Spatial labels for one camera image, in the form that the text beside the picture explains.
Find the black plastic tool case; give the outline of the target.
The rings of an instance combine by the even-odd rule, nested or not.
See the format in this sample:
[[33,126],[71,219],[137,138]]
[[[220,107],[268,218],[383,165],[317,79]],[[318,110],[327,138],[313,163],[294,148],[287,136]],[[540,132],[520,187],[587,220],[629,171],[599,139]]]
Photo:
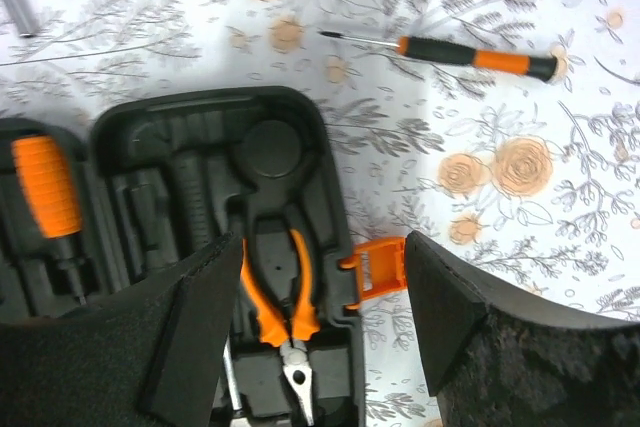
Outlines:
[[129,102],[86,140],[1,122],[5,426],[361,426],[362,300],[327,131],[286,87]]

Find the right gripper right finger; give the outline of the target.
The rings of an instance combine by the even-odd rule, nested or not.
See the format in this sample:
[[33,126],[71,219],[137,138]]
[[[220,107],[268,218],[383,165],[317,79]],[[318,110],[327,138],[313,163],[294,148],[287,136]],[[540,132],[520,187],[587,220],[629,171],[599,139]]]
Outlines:
[[635,426],[639,327],[572,309],[407,236],[408,293],[446,426]]

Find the steel claw hammer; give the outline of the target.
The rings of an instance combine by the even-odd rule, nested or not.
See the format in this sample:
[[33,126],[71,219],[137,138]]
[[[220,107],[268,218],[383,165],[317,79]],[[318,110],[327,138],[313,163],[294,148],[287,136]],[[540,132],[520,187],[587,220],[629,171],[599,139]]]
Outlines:
[[[206,207],[205,179],[203,177],[201,161],[194,153],[179,154],[172,162],[177,190],[183,201],[185,223],[194,250],[206,246],[214,238],[214,230],[210,222]],[[226,340],[223,351],[223,363],[233,409],[231,426],[248,426],[244,417],[241,395],[233,368],[230,339]]]

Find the orange handled long-nose pliers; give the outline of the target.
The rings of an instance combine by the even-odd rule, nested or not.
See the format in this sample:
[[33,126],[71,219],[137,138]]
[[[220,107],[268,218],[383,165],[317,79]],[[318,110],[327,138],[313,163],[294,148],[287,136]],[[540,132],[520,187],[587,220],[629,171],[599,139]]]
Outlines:
[[56,267],[65,273],[72,294],[86,303],[77,235],[83,226],[69,164],[53,137],[33,135],[11,142],[22,192],[44,238],[53,242]]

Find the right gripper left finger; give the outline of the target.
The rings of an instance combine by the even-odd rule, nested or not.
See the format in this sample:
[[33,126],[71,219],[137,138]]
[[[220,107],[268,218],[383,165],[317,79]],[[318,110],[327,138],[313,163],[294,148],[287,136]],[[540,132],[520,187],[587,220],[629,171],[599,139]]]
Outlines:
[[205,426],[242,262],[227,234],[60,318],[1,328],[5,426]]

